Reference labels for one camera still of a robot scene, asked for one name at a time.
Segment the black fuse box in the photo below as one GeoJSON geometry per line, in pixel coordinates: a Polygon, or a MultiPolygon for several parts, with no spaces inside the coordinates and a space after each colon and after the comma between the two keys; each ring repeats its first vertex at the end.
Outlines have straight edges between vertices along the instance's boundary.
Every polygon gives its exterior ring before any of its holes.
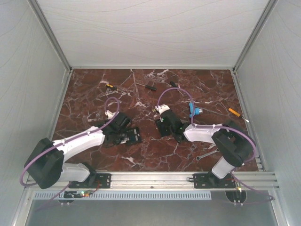
{"type": "Polygon", "coordinates": [[[134,145],[142,142],[138,127],[128,128],[121,135],[120,144],[134,145]]]}

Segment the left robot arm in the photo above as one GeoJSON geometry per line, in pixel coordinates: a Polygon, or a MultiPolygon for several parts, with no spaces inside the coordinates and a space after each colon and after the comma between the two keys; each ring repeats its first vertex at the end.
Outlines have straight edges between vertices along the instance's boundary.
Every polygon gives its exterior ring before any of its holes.
{"type": "Polygon", "coordinates": [[[97,173],[87,163],[68,163],[73,156],[108,142],[119,142],[132,120],[124,113],[106,111],[108,119],[98,126],[61,140],[40,140],[24,165],[24,172],[41,189],[57,182],[80,182],[85,187],[96,184],[97,173]]]}

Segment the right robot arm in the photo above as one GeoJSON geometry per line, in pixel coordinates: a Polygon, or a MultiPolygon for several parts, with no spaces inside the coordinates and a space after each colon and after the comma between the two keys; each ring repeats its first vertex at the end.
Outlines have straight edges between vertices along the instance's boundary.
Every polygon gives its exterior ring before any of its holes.
{"type": "Polygon", "coordinates": [[[194,178],[194,182],[208,188],[223,187],[227,176],[235,169],[248,161],[251,154],[256,155],[255,142],[233,122],[217,125],[198,125],[182,122],[170,110],[156,110],[160,118],[155,121],[161,135],[173,136],[178,142],[203,142],[214,144],[221,153],[221,158],[212,169],[201,176],[194,178]]]}

